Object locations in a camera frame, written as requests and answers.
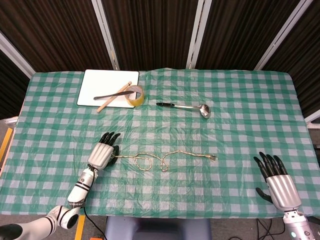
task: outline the plastic tablecloth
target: plastic tablecloth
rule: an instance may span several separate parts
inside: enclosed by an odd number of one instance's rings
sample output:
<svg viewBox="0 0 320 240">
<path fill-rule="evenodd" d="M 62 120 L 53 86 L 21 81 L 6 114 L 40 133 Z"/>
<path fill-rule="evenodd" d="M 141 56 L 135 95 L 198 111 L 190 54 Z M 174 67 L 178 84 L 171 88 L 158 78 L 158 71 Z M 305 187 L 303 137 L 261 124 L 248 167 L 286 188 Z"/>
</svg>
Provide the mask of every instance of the plastic tablecloth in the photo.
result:
<svg viewBox="0 0 320 240">
<path fill-rule="evenodd" d="M 162 172 L 153 160 L 141 171 L 119 158 L 99 171 L 86 202 L 95 215 L 155 218 L 264 218 L 283 215 L 255 192 L 268 192 L 253 160 L 260 151 L 282 158 L 302 200 L 320 215 L 320 171 L 297 94 L 287 73 L 243 70 L 141 71 L 144 104 L 133 109 L 78 106 L 83 72 L 36 73 L 30 80 L 4 172 L 1 214 L 45 214 L 67 197 L 94 145 L 105 132 L 121 133 L 121 155 L 163 156 L 183 150 L 218 161 L 174 154 Z M 169 102 L 212 111 L 156 106 Z M 142 166 L 148 162 L 141 160 Z"/>
</svg>

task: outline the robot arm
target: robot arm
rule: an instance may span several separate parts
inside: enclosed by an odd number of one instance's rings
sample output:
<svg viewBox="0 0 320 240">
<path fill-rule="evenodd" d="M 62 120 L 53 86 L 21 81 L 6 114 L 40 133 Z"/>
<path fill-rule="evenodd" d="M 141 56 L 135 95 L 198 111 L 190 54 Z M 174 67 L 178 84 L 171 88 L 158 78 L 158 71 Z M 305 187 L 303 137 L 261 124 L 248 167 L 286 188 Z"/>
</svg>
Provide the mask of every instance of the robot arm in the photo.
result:
<svg viewBox="0 0 320 240">
<path fill-rule="evenodd" d="M 302 204 L 296 185 L 278 156 L 259 153 L 264 164 L 259 158 L 254 157 L 270 195 L 265 194 L 260 188 L 256 192 L 264 200 L 272 203 L 277 209 L 284 212 L 283 222 L 293 240 L 315 240 L 308 220 L 297 209 Z"/>
<path fill-rule="evenodd" d="M 64 206 L 54 207 L 47 216 L 28 223 L 0 226 L 0 240 L 42 240 L 52 235 L 57 226 L 72 228 L 78 220 L 80 208 L 85 206 L 88 193 L 98 170 L 113 165 L 119 155 L 119 146 L 112 146 L 120 133 L 106 132 L 95 145 L 88 159 L 89 168 L 83 170 L 67 200 L 71 209 Z"/>
</svg>

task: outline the white robot arm segment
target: white robot arm segment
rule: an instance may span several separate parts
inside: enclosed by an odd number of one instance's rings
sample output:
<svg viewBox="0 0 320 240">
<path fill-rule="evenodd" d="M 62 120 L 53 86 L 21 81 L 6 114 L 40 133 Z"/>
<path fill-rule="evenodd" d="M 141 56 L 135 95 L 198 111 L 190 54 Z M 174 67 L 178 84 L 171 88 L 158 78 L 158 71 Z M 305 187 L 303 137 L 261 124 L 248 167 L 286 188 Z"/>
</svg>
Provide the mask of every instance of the white robot arm segment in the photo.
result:
<svg viewBox="0 0 320 240">
<path fill-rule="evenodd" d="M 0 226 L 0 240 L 42 240 L 52 235 L 57 226 L 72 228 L 78 220 L 80 208 L 85 206 L 89 191 L 98 177 L 98 170 L 116 162 L 119 147 L 112 145 L 120 133 L 105 133 L 94 147 L 89 159 L 89 168 L 83 170 L 67 200 L 71 207 L 54 207 L 47 216 L 28 223 L 7 224 Z"/>
</svg>

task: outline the black ladle handle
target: black ladle handle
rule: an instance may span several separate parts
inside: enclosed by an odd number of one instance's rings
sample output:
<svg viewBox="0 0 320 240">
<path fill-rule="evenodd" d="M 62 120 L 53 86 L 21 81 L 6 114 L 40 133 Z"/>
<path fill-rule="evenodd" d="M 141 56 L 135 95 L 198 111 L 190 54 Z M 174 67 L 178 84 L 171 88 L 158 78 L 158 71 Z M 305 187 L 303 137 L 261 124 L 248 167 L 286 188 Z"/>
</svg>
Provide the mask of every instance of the black ladle handle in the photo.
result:
<svg viewBox="0 0 320 240">
<path fill-rule="evenodd" d="M 157 102 L 156 105 L 160 106 L 160 107 L 174 107 L 175 105 L 173 103 L 166 103 L 166 102 Z"/>
</svg>

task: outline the rope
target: rope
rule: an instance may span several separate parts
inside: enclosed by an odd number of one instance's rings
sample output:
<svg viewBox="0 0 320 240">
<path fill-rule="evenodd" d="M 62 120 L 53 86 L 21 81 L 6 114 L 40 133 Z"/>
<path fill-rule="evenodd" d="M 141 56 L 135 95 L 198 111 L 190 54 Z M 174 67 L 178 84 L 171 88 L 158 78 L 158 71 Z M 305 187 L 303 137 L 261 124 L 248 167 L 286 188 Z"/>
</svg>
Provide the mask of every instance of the rope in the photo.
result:
<svg viewBox="0 0 320 240">
<path fill-rule="evenodd" d="M 176 154 L 176 153 L 183 153 L 183 154 L 187 154 L 187 155 L 191 155 L 194 157 L 204 157 L 204 158 L 208 158 L 211 161 L 215 161 L 218 160 L 218 157 L 216 155 L 210 155 L 210 154 L 197 154 L 197 153 L 192 153 L 192 152 L 187 152 L 187 151 L 182 151 L 182 150 L 176 150 L 176 151 L 172 151 L 172 152 L 168 152 L 166 155 L 163 156 L 163 158 L 158 157 L 157 155 L 151 154 L 151 153 L 146 153 L 146 152 L 138 152 L 136 155 L 134 156 L 125 156 L 125 155 L 118 155 L 115 156 L 116 158 L 130 158 L 130 159 L 134 159 L 134 163 L 137 166 L 137 168 L 141 171 L 149 171 L 152 168 L 152 161 L 149 157 L 143 157 L 143 156 L 139 156 L 139 155 L 147 155 L 156 159 L 159 159 L 161 161 L 160 164 L 160 168 L 162 170 L 162 172 L 166 172 L 168 171 L 168 164 L 165 162 L 165 158 L 171 154 Z M 150 165 L 148 168 L 142 168 L 139 166 L 138 163 L 138 159 L 145 159 L 148 160 Z"/>
</svg>

